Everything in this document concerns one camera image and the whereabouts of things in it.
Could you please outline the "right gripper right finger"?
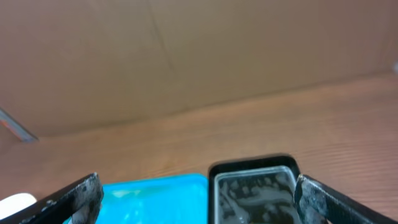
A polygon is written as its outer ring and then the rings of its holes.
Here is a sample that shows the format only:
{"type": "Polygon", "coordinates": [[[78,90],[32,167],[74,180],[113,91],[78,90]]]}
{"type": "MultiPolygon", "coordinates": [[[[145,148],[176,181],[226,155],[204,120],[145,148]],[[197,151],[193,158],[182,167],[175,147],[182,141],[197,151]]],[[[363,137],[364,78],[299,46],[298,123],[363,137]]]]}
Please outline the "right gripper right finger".
{"type": "Polygon", "coordinates": [[[397,224],[395,220],[303,174],[297,178],[294,204],[302,223],[397,224]]]}

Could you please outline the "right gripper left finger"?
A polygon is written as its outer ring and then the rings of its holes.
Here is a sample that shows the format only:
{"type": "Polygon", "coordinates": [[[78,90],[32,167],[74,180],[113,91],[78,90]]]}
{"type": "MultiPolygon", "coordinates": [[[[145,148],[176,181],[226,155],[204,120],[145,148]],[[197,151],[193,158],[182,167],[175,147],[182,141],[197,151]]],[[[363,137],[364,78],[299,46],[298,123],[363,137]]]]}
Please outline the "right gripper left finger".
{"type": "Polygon", "coordinates": [[[101,210],[103,185],[95,172],[1,220],[1,224],[94,224],[101,210]]]}

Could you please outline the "white plate front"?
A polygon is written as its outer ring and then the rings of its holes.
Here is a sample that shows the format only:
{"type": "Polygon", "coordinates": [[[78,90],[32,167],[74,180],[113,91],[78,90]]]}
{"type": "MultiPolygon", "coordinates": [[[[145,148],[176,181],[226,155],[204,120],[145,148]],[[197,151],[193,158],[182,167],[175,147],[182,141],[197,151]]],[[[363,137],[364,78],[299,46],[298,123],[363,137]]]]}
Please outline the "white plate front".
{"type": "Polygon", "coordinates": [[[0,219],[7,218],[33,205],[37,199],[29,193],[18,193],[0,201],[0,219]]]}

